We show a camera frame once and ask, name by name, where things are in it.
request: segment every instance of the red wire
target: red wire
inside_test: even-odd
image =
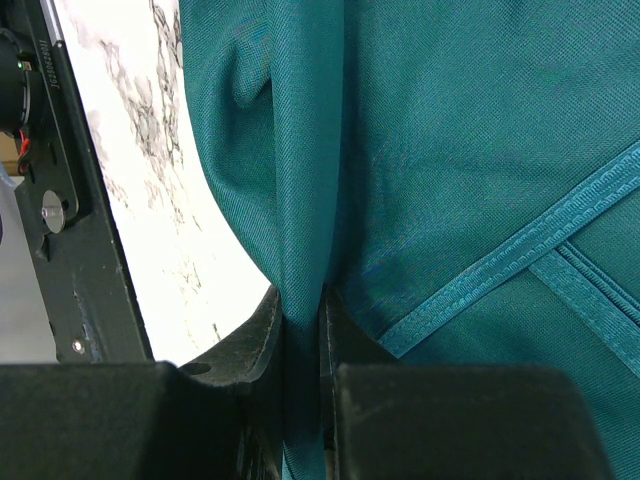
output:
[[[22,130],[20,130],[20,140],[21,140],[21,144],[20,144],[19,157],[23,157],[29,151],[29,147],[31,146],[31,140],[29,140],[26,137],[26,135]]]

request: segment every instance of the bolt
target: bolt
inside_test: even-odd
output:
[[[66,222],[64,202],[55,192],[47,190],[44,193],[40,214],[51,233],[60,233],[64,230]]]
[[[74,352],[80,355],[84,354],[84,344],[82,343],[82,340],[74,340],[71,344],[71,348],[73,348]]]
[[[64,215],[64,211],[62,208],[58,207],[42,207],[42,218],[45,220],[47,218],[53,217],[62,217]]]

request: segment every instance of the stitched seam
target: stitched seam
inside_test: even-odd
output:
[[[404,334],[404,330],[410,328],[412,325],[407,325],[407,322],[411,320],[411,317],[419,315],[424,312],[428,305],[426,305],[430,300],[434,297],[444,297],[449,295],[452,290],[458,289],[461,285],[468,281],[468,278],[472,276],[480,275],[487,268],[494,266],[498,261],[507,256],[511,251],[513,251],[520,243],[527,240],[529,237],[534,236],[542,227],[552,223],[554,220],[557,220],[558,217],[561,216],[564,211],[567,209],[578,210],[577,203],[595,200],[593,197],[597,197],[598,189],[606,189],[611,188],[613,184],[617,181],[620,181],[619,176],[625,176],[625,173],[629,175],[629,172],[626,172],[626,169],[637,169],[640,168],[640,147],[634,146],[631,149],[627,150],[628,153],[623,153],[622,158],[620,160],[613,160],[615,164],[611,166],[609,169],[605,170],[602,173],[599,173],[599,176],[592,180],[588,185],[583,187],[578,187],[574,189],[573,192],[570,192],[571,198],[566,200],[562,205],[552,207],[553,211],[551,213],[545,212],[541,215],[543,217],[541,220],[538,220],[533,227],[525,227],[527,231],[521,233],[517,238],[507,240],[509,246],[501,250],[497,253],[493,253],[491,258],[484,261],[477,269],[474,269],[473,272],[465,273],[458,278],[455,283],[445,286],[439,293],[436,293],[431,298],[427,299],[420,306],[406,315],[403,319],[398,321],[395,325],[393,325],[386,334],[382,336],[380,339],[381,343],[388,344],[395,340],[399,335]],[[607,195],[604,199],[598,200],[595,205],[592,205],[590,208],[586,210],[582,210],[579,212],[574,219],[567,223],[564,227],[557,230],[553,235],[548,236],[544,241],[537,244],[535,247],[532,247],[527,253],[520,256],[516,261],[511,262],[509,266],[505,267],[501,272],[491,276],[489,279],[485,280],[482,284],[477,286],[470,293],[465,295],[462,298],[459,298],[457,301],[451,303],[449,302],[449,306],[444,309],[441,309],[435,317],[432,317],[427,323],[423,326],[418,327],[420,331],[414,332],[413,335],[405,339],[398,346],[391,348],[394,354],[397,352],[399,355],[402,355],[405,352],[405,349],[410,344],[414,343],[416,338],[419,336],[425,336],[425,330],[428,329],[431,325],[433,325],[436,321],[441,321],[444,317],[446,318],[451,312],[464,308],[467,303],[470,303],[474,300],[473,297],[480,292],[481,290],[492,286],[492,284],[496,283],[496,280],[501,280],[503,277],[515,275],[517,272],[526,268],[532,261],[542,256],[545,252],[548,252],[550,249],[557,246],[563,240],[568,238],[571,234],[575,233],[575,231],[582,228],[589,221],[593,220],[596,214],[600,214],[608,209],[611,205],[619,201],[621,198],[632,192],[636,187],[640,184],[640,176],[632,177],[631,180],[624,183],[622,186],[616,190],[615,193],[611,193]]]
[[[640,327],[640,305],[635,298],[570,242],[563,243],[556,250],[573,268],[600,290],[611,303]]]
[[[592,302],[601,311],[613,309],[620,316],[626,317],[626,315],[612,303],[603,301],[602,296],[604,296],[604,294],[578,272],[575,267],[562,258],[559,253],[552,253],[556,253],[557,257],[554,255],[554,258],[549,258],[548,261],[553,262],[555,265],[552,265],[551,268],[543,268],[541,265],[534,263],[529,268],[531,272],[558,295],[569,308],[575,311],[583,319],[583,322],[604,341],[636,376],[640,376],[640,358],[638,358],[637,355],[632,355],[627,352],[626,347],[616,340],[615,336],[611,335],[611,333],[606,332],[604,329],[597,328],[595,322],[589,321],[589,319],[591,319],[590,313],[580,305],[580,302],[574,300],[574,296],[566,292],[563,285],[556,279],[555,272],[557,269],[563,270],[562,274],[568,275],[571,277],[571,282],[583,287],[581,288],[582,293],[587,297],[588,301]]]
[[[615,201],[619,200],[620,198],[622,198],[627,193],[627,192],[622,192],[622,191],[625,188],[629,187],[629,186],[636,186],[635,184],[638,183],[639,180],[640,180],[640,176],[634,177],[631,182],[624,184],[615,194],[610,194],[609,196],[607,196],[605,201],[615,202]],[[535,247],[531,248],[526,254],[522,255],[517,261],[512,262],[508,267],[505,267],[501,272],[499,272],[496,275],[494,275],[494,276],[490,277],[489,279],[485,280],[482,284],[480,284],[478,287],[476,287],[471,293],[468,293],[467,295],[465,295],[464,297],[460,298],[456,302],[450,304],[444,310],[440,310],[440,312],[436,315],[436,317],[434,317],[431,320],[429,320],[423,326],[423,329],[426,329],[427,327],[432,325],[436,320],[440,320],[441,317],[446,317],[446,316],[450,315],[452,311],[454,311],[456,309],[459,309],[461,307],[464,307],[465,303],[471,302],[473,300],[473,297],[478,292],[480,292],[481,290],[485,289],[486,287],[491,286],[491,284],[495,283],[496,280],[499,281],[499,280],[502,280],[503,277],[511,277],[512,275],[515,275],[519,271],[524,270],[527,267],[527,264],[524,264],[524,262],[535,261],[535,259],[537,259],[540,256],[542,256],[545,253],[545,251],[548,251],[549,249],[553,248],[555,245],[559,244],[564,239],[569,237],[572,233],[574,233],[575,230],[578,230],[579,228],[581,228],[582,224],[585,223],[585,218],[584,218],[585,215],[587,213],[589,213],[589,212],[597,212],[597,210],[598,210],[597,207],[599,205],[601,206],[602,203],[604,203],[604,201],[598,202],[594,207],[586,210],[585,213],[578,215],[578,217],[576,217],[573,222],[566,224],[562,229],[557,230],[553,235],[547,237],[544,241],[540,242],[538,245],[536,245]],[[556,212],[554,212],[553,215],[555,215],[559,210],[562,210],[563,208],[564,208],[564,206],[559,208],[558,210],[556,210]],[[571,232],[566,232],[566,230],[569,227],[571,227],[572,231]],[[535,229],[532,229],[527,234],[521,236],[518,240],[516,240],[516,242],[521,242],[522,239],[525,236],[529,236],[530,234],[535,233],[535,230],[538,230],[538,229],[539,229],[539,227],[536,226]],[[545,250],[544,251],[540,251],[541,247],[545,247]],[[496,256],[493,259],[489,260],[487,263],[485,263],[483,265],[483,267],[480,270],[477,271],[476,274],[478,274],[478,273],[482,272],[483,270],[485,270],[490,262],[495,264],[497,262],[497,259],[504,257],[508,251],[509,251],[509,249],[504,250],[503,251],[504,253],[501,252],[501,254],[499,254],[498,256]],[[462,283],[464,283],[464,281],[467,278],[468,277],[465,276],[464,278],[459,279],[454,285],[451,285],[450,287],[445,287],[445,288],[447,288],[447,292],[443,292],[441,295],[445,295],[445,293],[448,293],[448,291],[458,288]],[[409,315],[407,315],[403,320],[400,320],[400,322],[404,321],[409,316],[414,316],[414,315],[420,314],[424,309],[425,309],[425,307],[422,307],[422,306],[418,307],[417,309],[413,310]],[[389,336],[383,337],[383,339],[384,339],[383,341],[385,343],[395,339],[398,335],[403,333],[401,331],[401,329],[403,327],[400,325],[400,322],[398,322],[396,324],[396,326],[398,328],[394,328],[395,326],[392,327],[392,328],[394,328],[394,330],[392,332],[390,332]],[[394,350],[395,351],[404,350],[409,344],[411,344],[413,341],[415,341],[415,339],[418,336],[420,336],[422,333],[423,332],[415,332],[413,335],[411,335],[409,338],[407,338],[407,340],[405,340],[403,343],[401,343]]]

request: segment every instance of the black plastic bracket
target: black plastic bracket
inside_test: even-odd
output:
[[[15,195],[57,358],[152,360],[67,49],[55,15],[43,11],[42,3],[0,3],[0,18],[31,40],[37,53],[33,71],[45,78],[42,117],[27,129],[29,168]],[[45,192],[53,192],[64,210],[59,233],[43,218]]]
[[[180,370],[0,366],[0,383],[2,478],[281,478],[275,289],[242,327]]]

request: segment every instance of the teal fabric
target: teal fabric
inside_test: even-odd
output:
[[[529,268],[640,377],[640,328],[556,250]]]
[[[405,318],[427,323],[421,304],[639,141],[640,4],[180,8],[205,175],[283,295],[285,470],[323,478],[322,285],[340,288],[373,338]],[[572,244],[637,301],[640,196],[589,220]],[[640,478],[640,381],[567,299],[525,270],[473,300],[403,360],[562,368],[618,477]]]
[[[389,328],[380,343],[401,357],[470,304],[535,265],[540,257],[639,187],[640,142],[591,174],[540,217],[447,283]]]
[[[640,303],[623,290],[615,280],[598,268],[571,243],[565,242],[556,250],[580,275],[612,302],[620,312],[625,314],[636,325],[640,325]]]

